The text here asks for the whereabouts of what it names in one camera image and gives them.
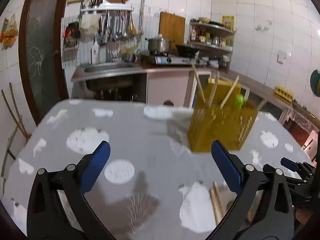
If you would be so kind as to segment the wooden chopstick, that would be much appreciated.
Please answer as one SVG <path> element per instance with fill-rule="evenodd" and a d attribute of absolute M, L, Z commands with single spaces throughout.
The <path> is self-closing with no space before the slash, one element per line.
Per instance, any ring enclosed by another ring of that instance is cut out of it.
<path fill-rule="evenodd" d="M 221 104 L 220 104 L 220 108 L 221 108 L 221 109 L 224 107 L 224 105 L 225 105 L 226 102 L 228 101 L 228 99 L 229 99 L 229 97 L 231 96 L 233 90 L 235 89 L 235 87 L 236 87 L 239 79 L 240 79 L 240 75 L 238 75 L 238 76 L 236 77 L 236 79 L 234 80 L 231 88 L 229 89 L 228 93 L 226 94 L 226 96 L 224 97 L 223 101 L 221 102 Z"/>
<path fill-rule="evenodd" d="M 226 208 L 225 208 L 225 205 L 224 205 L 222 197 L 221 197 L 219 186 L 218 186 L 217 182 L 215 182 L 215 181 L 213 182 L 213 189 L 216 192 L 216 195 L 217 195 L 217 198 L 219 201 L 219 205 L 220 205 L 220 209 L 221 209 L 221 213 L 222 213 L 222 218 L 223 218 L 224 215 L 226 214 Z"/>
<path fill-rule="evenodd" d="M 200 81 L 200 78 L 199 78 L 199 74 L 197 72 L 197 69 L 195 67 L 194 64 L 191 65 L 193 71 L 194 71 L 194 75 L 195 75 L 195 78 L 196 78 L 196 82 L 197 82 L 197 87 L 198 87 L 198 90 L 199 90 L 199 95 L 203 101 L 203 103 L 206 103 L 206 99 L 204 97 L 204 92 L 203 92 L 203 88 L 202 88 L 202 85 L 201 85 L 201 81 Z"/>
<path fill-rule="evenodd" d="M 216 192 L 213 188 L 210 189 L 210 197 L 212 201 L 212 206 L 213 206 L 213 211 L 214 211 L 214 216 L 215 216 L 215 222 L 216 225 L 220 223 L 222 220 L 222 213 L 219 205 L 219 201 L 216 195 Z"/>
<path fill-rule="evenodd" d="M 214 100 L 214 96 L 215 96 L 215 93 L 216 93 L 216 90 L 217 90 L 217 86 L 219 84 L 219 79 L 220 79 L 220 73 L 217 72 L 217 74 L 215 76 L 215 79 L 214 79 L 214 85 L 213 85 L 212 90 L 210 92 L 210 97 L 209 97 L 209 101 L 208 101 L 209 107 L 212 106 L 212 103 L 213 103 L 213 100 Z"/>

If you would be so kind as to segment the yellow perforated utensil holder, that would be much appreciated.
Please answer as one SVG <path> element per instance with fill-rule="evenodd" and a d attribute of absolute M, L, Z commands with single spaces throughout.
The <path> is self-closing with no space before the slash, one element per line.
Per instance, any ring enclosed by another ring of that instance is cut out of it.
<path fill-rule="evenodd" d="M 208 85 L 203 90 L 206 103 L 203 103 L 201 98 L 197 99 L 187 133 L 192 152 L 210 152 L 211 145 L 216 140 L 229 151 L 238 151 L 242 148 L 259 109 L 248 101 L 242 109 L 234 108 L 235 96 L 241 92 L 239 83 L 221 109 L 220 104 L 232 84 L 230 81 L 219 80 L 212 106 L 209 107 L 208 101 L 214 79 L 208 79 Z"/>

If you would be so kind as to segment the kitchen counter cabinet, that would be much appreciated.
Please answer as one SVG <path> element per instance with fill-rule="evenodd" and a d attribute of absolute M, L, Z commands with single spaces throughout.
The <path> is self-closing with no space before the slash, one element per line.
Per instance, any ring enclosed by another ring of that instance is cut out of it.
<path fill-rule="evenodd" d="M 136 89 L 139 102 L 161 105 L 165 100 L 171 100 L 175 106 L 192 107 L 196 100 L 197 82 L 191 67 L 156 66 L 146 62 L 137 65 L 135 68 L 97 73 L 85 73 L 83 65 L 78 66 L 71 77 L 75 88 L 73 96 L 92 99 L 94 93 L 100 94 L 103 90 L 124 86 L 124 81 L 129 79 Z M 197 71 L 203 87 L 207 79 L 218 72 L 212 68 L 199 68 Z M 282 124 L 289 118 L 293 106 L 274 97 L 271 88 L 233 71 L 221 72 L 220 77 L 222 80 L 233 81 L 238 75 L 241 91 L 250 102 L 260 105 L 266 101 L 262 111 L 272 113 Z"/>

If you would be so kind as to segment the yellow egg tray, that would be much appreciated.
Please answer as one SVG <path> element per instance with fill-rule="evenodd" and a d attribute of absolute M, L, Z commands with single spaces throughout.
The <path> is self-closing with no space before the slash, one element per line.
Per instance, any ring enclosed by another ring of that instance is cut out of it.
<path fill-rule="evenodd" d="M 274 87 L 273 96 L 287 104 L 290 104 L 293 101 L 293 93 L 282 86 Z"/>

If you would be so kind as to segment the grey bear print tablecloth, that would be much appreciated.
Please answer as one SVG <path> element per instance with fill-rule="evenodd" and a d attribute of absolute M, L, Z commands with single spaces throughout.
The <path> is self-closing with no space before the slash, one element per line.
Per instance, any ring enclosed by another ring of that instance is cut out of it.
<path fill-rule="evenodd" d="M 10 168 L 1 199 L 2 237 L 29 239 L 28 203 L 39 169 L 55 172 L 78 164 L 106 141 L 110 157 L 85 199 L 113 239 L 208 239 L 217 226 L 210 197 L 213 182 L 219 186 L 226 213 L 237 195 L 229 189 L 212 151 L 191 151 L 187 133 L 193 111 L 94 100 L 56 104 Z M 270 113 L 259 112 L 242 148 L 227 151 L 258 171 L 268 164 L 298 179 L 280 160 L 310 164 Z M 58 194 L 72 227 L 80 229 L 65 193 Z M 251 225 L 261 195 L 256 193 L 242 229 Z M 297 231 L 295 209 L 293 239 L 314 239 L 310 229 L 315 217 Z"/>

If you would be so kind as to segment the gas stove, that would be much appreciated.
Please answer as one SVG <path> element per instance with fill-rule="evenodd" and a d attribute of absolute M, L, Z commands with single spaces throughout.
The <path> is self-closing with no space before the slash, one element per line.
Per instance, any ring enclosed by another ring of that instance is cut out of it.
<path fill-rule="evenodd" d="M 159 66 L 168 66 L 168 65 L 186 65 L 186 66 L 207 66 L 208 62 L 203 59 L 195 59 L 188 57 L 179 57 L 167 53 L 149 53 L 141 54 L 141 62 L 148 62 L 150 64 L 159 65 Z"/>

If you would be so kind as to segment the steel sink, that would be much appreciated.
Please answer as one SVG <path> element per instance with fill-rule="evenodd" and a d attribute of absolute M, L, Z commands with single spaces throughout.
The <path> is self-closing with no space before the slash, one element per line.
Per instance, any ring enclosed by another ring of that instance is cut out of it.
<path fill-rule="evenodd" d="M 135 68 L 138 65 L 131 62 L 109 62 L 93 65 L 83 65 L 82 69 L 85 73 L 105 72 L 114 69 Z"/>

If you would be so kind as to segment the black wok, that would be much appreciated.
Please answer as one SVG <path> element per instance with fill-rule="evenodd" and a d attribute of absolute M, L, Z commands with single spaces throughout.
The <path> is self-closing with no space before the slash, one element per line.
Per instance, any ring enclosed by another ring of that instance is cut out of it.
<path fill-rule="evenodd" d="M 194 58 L 196 56 L 196 53 L 199 52 L 197 48 L 188 44 L 176 44 L 175 47 L 177 49 L 179 57 Z"/>

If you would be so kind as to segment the white dish soap bottle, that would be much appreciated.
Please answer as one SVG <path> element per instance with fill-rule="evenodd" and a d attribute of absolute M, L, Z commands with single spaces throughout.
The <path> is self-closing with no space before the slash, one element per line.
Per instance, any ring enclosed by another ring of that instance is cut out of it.
<path fill-rule="evenodd" d="M 94 39 L 91 48 L 91 62 L 92 64 L 99 63 L 99 44 L 96 39 Z"/>

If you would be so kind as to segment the dark wooden glass door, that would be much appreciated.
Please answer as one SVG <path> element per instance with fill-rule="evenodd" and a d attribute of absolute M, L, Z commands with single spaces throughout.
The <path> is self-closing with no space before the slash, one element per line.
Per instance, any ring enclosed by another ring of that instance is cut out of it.
<path fill-rule="evenodd" d="M 67 0 L 25 0 L 18 55 L 22 86 L 35 124 L 69 98 L 61 63 L 61 19 Z"/>

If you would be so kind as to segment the hanging snack bag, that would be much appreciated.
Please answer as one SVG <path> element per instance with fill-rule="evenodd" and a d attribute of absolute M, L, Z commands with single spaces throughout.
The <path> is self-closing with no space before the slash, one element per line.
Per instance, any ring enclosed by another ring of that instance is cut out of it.
<path fill-rule="evenodd" d="M 12 14 L 11 18 L 5 18 L 1 27 L 1 50 L 12 47 L 18 36 L 18 27 L 16 15 Z"/>

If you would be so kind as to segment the steel cooking pot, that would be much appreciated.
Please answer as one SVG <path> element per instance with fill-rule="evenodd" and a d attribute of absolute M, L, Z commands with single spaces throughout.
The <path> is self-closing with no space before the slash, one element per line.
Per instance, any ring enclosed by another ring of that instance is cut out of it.
<path fill-rule="evenodd" d="M 161 35 L 153 38 L 145 38 L 148 42 L 148 51 L 152 54 L 169 54 L 172 40 Z"/>

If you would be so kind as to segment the wooden cutting board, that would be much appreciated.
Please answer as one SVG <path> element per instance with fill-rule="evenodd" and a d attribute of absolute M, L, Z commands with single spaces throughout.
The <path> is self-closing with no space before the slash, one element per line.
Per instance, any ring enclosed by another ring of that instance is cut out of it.
<path fill-rule="evenodd" d="M 168 12 L 160 13 L 159 34 L 171 40 L 171 49 L 184 43 L 185 18 Z"/>

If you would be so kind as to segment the hanging utensil rack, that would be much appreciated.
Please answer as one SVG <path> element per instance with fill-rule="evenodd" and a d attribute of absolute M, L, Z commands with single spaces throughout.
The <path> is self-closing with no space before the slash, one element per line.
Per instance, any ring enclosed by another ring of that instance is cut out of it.
<path fill-rule="evenodd" d="M 126 0 L 85 0 L 80 5 L 80 31 L 94 35 L 99 45 L 128 41 L 137 31 L 132 21 L 133 7 Z"/>

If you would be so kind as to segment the green round wall board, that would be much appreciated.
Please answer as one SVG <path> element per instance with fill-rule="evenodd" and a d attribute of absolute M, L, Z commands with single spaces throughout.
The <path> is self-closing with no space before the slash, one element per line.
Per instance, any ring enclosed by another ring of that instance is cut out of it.
<path fill-rule="evenodd" d="M 320 72 L 319 70 L 314 70 L 310 76 L 310 87 L 313 94 L 320 97 Z"/>

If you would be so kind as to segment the white wall socket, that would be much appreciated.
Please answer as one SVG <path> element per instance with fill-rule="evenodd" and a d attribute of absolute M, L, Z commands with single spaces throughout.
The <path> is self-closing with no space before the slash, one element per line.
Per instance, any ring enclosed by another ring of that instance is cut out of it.
<path fill-rule="evenodd" d="M 277 63 L 284 64 L 286 59 L 287 59 L 287 53 L 284 52 L 284 51 L 279 50 L 277 52 Z"/>

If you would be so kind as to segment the corner wall shelf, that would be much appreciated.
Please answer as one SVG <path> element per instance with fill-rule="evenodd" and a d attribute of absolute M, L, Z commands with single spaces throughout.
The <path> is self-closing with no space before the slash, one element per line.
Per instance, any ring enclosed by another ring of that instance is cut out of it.
<path fill-rule="evenodd" d="M 190 20 L 187 43 L 192 46 L 212 50 L 233 52 L 235 31 L 225 28 L 217 22 L 204 23 L 201 20 Z"/>

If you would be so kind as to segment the yellow wall poster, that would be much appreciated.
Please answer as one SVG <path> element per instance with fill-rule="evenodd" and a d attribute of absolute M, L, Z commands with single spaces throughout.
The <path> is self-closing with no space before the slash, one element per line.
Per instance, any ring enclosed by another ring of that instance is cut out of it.
<path fill-rule="evenodd" d="M 234 31 L 235 17 L 233 15 L 222 15 L 222 24 L 226 29 Z"/>

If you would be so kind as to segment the wall gas pipe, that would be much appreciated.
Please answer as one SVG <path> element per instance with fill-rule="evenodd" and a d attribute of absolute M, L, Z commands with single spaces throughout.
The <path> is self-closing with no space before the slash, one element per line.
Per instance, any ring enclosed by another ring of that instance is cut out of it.
<path fill-rule="evenodd" d="M 138 30 L 141 33 L 143 32 L 145 2 L 146 2 L 146 0 L 140 0 Z"/>

